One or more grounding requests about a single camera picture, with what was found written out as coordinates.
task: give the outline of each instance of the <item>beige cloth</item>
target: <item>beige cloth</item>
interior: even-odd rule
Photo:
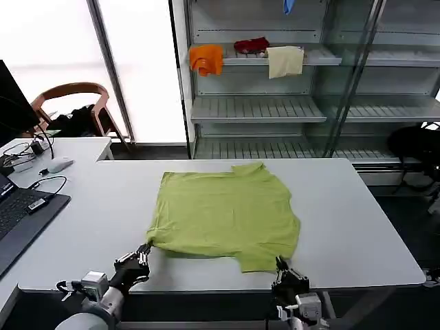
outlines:
[[[296,76],[303,72],[304,49],[295,46],[267,48],[269,79]]]

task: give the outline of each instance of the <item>computer mouse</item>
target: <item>computer mouse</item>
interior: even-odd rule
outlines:
[[[49,173],[58,173],[64,170],[66,167],[72,165],[74,163],[73,159],[68,157],[55,157],[52,159],[47,166],[47,171]]]

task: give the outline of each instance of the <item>white table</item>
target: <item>white table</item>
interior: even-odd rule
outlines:
[[[0,155],[8,148],[15,146],[22,142],[30,143],[33,139],[21,138],[15,139],[8,144],[0,148]],[[68,185],[73,185],[76,173],[87,173],[87,169],[93,166],[98,160],[113,159],[112,152],[110,150],[111,138],[110,137],[56,137],[54,139],[53,149],[55,157],[67,156],[75,160],[69,168],[66,168],[60,174],[66,175],[69,178]],[[18,146],[11,150],[9,153],[18,153],[23,150],[24,146]],[[9,178],[20,187],[28,187],[30,184],[40,179],[39,172],[47,168],[51,157],[50,151],[46,150],[44,154],[38,156],[32,161],[33,167],[21,172],[12,173]],[[45,183],[41,186],[42,190],[55,191],[59,182]],[[4,276],[0,280],[0,309],[2,309],[6,301],[10,299],[13,302],[14,296],[11,293],[17,286],[18,280],[8,276]],[[4,315],[7,315],[7,308],[0,313],[0,327],[4,321]]]
[[[0,148],[0,155],[12,146],[20,143],[30,143],[33,139],[15,139]],[[110,150],[110,137],[55,137],[54,138],[54,156],[55,157],[69,157],[75,161],[71,167],[87,166],[94,164],[98,160],[113,159],[113,154]],[[19,153],[26,145],[17,146],[8,151],[8,153]],[[50,150],[47,149],[42,155],[38,156],[31,163],[33,167],[20,172],[13,173],[9,178],[18,186],[25,187],[38,179],[38,173],[47,168],[50,162]]]
[[[292,193],[301,221],[292,265],[315,289],[417,285],[425,276],[368,188],[346,159],[265,159]],[[0,281],[52,290],[89,270],[113,275],[116,257],[145,240],[163,172],[219,172],[250,160],[103,161],[72,172],[62,193],[69,205]],[[47,187],[57,183],[48,183]],[[240,273],[233,258],[166,258],[153,248],[151,279],[133,290],[269,289],[274,274]]]

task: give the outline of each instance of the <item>blue cloth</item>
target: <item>blue cloth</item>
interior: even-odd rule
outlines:
[[[284,0],[284,13],[286,15],[290,14],[294,6],[295,0]]]

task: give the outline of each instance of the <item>black bag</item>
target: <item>black bag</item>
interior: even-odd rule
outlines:
[[[398,129],[388,138],[388,148],[400,159],[403,168],[405,158],[415,158],[427,176],[440,182],[440,131],[427,129],[428,126],[419,124]]]
[[[91,110],[94,104],[81,109],[73,110],[71,117],[59,115],[57,119],[52,120],[47,127],[48,131],[61,130],[56,136],[59,138],[77,138],[80,136],[98,135],[96,126],[91,117]]]

